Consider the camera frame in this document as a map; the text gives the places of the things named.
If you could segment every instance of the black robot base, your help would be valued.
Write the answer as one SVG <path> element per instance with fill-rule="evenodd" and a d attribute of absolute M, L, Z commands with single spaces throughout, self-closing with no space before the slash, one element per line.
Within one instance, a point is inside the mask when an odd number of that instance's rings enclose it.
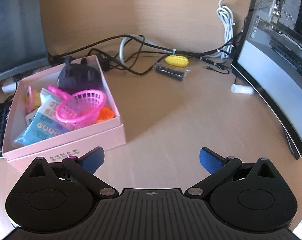
<path fill-rule="evenodd" d="M 5 240 L 298 239 L 288 227 L 296 199 L 267 158 L 242 163 L 202 148 L 211 174 L 181 189 L 124 189 L 93 173 L 104 162 L 97 147 L 62 163 L 37 157 L 6 200 L 16 228 Z"/>

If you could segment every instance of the toy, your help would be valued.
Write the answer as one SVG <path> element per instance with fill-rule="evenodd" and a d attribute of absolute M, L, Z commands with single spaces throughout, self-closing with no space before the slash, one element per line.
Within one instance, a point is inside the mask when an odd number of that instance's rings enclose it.
<path fill-rule="evenodd" d="M 31 86 L 28 86 L 28 90 L 24 98 L 24 105 L 28 114 L 41 106 L 40 93 Z"/>
<path fill-rule="evenodd" d="M 71 63 L 72 57 L 65 58 L 66 66 L 58 77 L 58 87 L 70 95 L 83 90 L 99 89 L 101 87 L 101 73 L 87 65 L 86 58 L 80 64 Z"/>
<path fill-rule="evenodd" d="M 57 107 L 57 119 L 77 128 L 94 124 L 107 101 L 107 96 L 100 90 L 84 90 L 73 95 L 52 85 L 48 87 L 48 90 L 64 98 Z"/>
<path fill-rule="evenodd" d="M 100 114 L 99 114 L 99 117 L 98 119 L 95 121 L 95 123 L 99 123 L 99 122 L 103 122 L 103 121 L 106 121 L 106 120 L 110 120 L 114 117 L 114 113 L 113 111 L 111 110 L 111 107 L 110 106 L 107 106 L 107 107 L 104 107 L 100 110 Z"/>
<path fill-rule="evenodd" d="M 32 119 L 28 127 L 13 141 L 14 148 L 31 145 L 59 134 L 74 130 L 70 123 L 63 123 L 56 116 L 57 107 L 62 99 L 57 95 L 49 95 L 45 102 L 36 110 L 35 115 L 26 116 L 27 124 L 29 118 Z"/>
<path fill-rule="evenodd" d="M 153 65 L 153 68 L 155 69 L 156 72 L 175 78 L 179 81 L 183 81 L 186 73 L 190 72 L 189 69 L 174 67 L 165 63 L 163 64 L 156 63 Z"/>
<path fill-rule="evenodd" d="M 175 67 L 186 67 L 189 64 L 189 60 L 186 57 L 178 55 L 167 56 L 165 62 Z"/>

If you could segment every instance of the black plush toy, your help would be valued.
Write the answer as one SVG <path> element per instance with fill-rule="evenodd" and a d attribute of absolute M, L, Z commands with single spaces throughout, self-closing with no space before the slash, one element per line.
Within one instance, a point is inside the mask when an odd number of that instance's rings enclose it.
<path fill-rule="evenodd" d="M 86 58 L 80 64 L 71 63 L 72 57 L 65 58 L 66 66 L 58 77 L 59 89 L 72 95 L 82 90 L 101 88 L 101 73 L 87 65 Z"/>

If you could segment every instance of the orange toy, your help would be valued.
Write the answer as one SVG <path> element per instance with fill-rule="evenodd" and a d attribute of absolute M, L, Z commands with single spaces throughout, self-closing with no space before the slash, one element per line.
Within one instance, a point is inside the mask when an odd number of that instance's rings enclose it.
<path fill-rule="evenodd" d="M 110 106 L 104 107 L 100 110 L 100 114 L 95 123 L 103 122 L 114 117 L 114 113 Z"/>

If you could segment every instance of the blue packet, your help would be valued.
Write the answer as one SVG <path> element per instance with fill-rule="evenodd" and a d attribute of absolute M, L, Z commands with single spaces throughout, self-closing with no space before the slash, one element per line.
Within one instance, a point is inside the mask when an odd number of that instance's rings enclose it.
<path fill-rule="evenodd" d="M 56 117 L 60 103 L 58 96 L 48 95 L 31 124 L 13 141 L 13 146 L 27 146 L 72 131 L 74 127 L 71 124 L 62 123 Z"/>
<path fill-rule="evenodd" d="M 63 100 L 63 98 L 60 98 L 55 93 L 49 91 L 48 89 L 42 88 L 41 92 L 40 92 L 40 102 L 41 102 L 41 105 L 43 105 L 48 99 L 50 99 L 51 96 L 54 97 L 54 98 L 59 99 L 61 102 Z"/>

